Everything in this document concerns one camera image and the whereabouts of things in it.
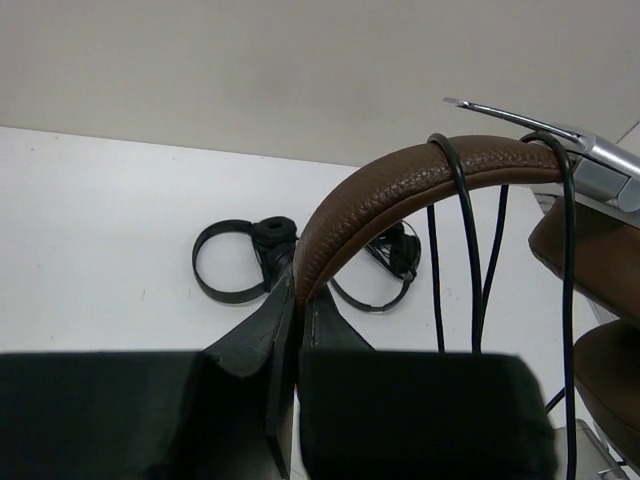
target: black cable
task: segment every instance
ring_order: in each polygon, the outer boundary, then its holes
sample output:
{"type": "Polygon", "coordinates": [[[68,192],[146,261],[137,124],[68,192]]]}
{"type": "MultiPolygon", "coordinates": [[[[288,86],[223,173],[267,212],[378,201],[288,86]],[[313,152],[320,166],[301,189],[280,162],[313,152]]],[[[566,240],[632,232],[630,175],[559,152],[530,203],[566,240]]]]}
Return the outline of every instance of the black cable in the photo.
{"type": "Polygon", "coordinates": [[[462,171],[462,165],[458,153],[451,145],[451,142],[442,134],[434,133],[429,137],[429,142],[437,144],[445,154],[453,181],[458,190],[460,198],[460,207],[462,209],[462,219],[464,221],[464,229],[467,236],[467,250],[469,251],[469,263],[471,267],[471,350],[474,353],[480,353],[481,337],[482,337],[482,272],[480,270],[480,253],[478,251],[478,235],[476,233],[475,220],[473,218],[473,209],[471,207],[471,196],[467,182],[462,171]]]}
{"type": "Polygon", "coordinates": [[[541,141],[558,159],[564,189],[564,277],[562,282],[562,344],[564,360],[565,414],[567,420],[567,480],[575,480],[577,467],[576,395],[573,376],[573,286],[575,267],[576,200],[571,160],[564,147],[548,133],[536,132],[521,139],[541,141]]]}
{"type": "Polygon", "coordinates": [[[498,266],[498,256],[500,255],[500,246],[502,245],[502,237],[504,235],[504,225],[507,221],[507,201],[509,200],[509,185],[500,187],[500,200],[498,201],[498,217],[496,219],[496,231],[493,235],[493,246],[491,247],[491,256],[489,257],[489,266],[487,267],[487,276],[484,279],[482,287],[482,323],[480,324],[480,342],[482,342],[482,331],[484,330],[484,318],[487,314],[487,305],[489,304],[489,294],[493,285],[493,277],[498,266]]]}
{"type": "Polygon", "coordinates": [[[556,393],[555,396],[551,400],[549,400],[549,403],[547,403],[547,405],[544,407],[544,411],[547,415],[549,415],[549,413],[551,413],[551,410],[553,410],[556,405],[558,405],[562,401],[562,399],[564,399],[565,392],[566,390],[562,388],[562,390],[556,393]]]}
{"type": "Polygon", "coordinates": [[[433,205],[427,207],[427,225],[429,227],[429,250],[431,252],[431,277],[433,279],[433,313],[436,318],[436,338],[438,340],[438,352],[444,353],[444,323],[442,321],[442,300],[440,297],[440,259],[438,256],[436,210],[433,205]]]}

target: stitched leather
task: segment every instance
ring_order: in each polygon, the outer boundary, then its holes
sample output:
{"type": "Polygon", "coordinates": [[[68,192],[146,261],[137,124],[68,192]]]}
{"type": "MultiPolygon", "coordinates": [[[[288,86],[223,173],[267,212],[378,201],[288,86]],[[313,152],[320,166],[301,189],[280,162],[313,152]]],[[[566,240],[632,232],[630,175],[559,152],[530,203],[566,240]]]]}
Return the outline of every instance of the stitched leather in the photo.
{"type": "MultiPolygon", "coordinates": [[[[561,181],[546,147],[492,136],[456,137],[451,143],[469,189],[561,181]]],[[[355,172],[320,204],[300,236],[294,257],[299,309],[376,235],[454,194],[451,170],[434,144],[390,153],[355,172]]]]}

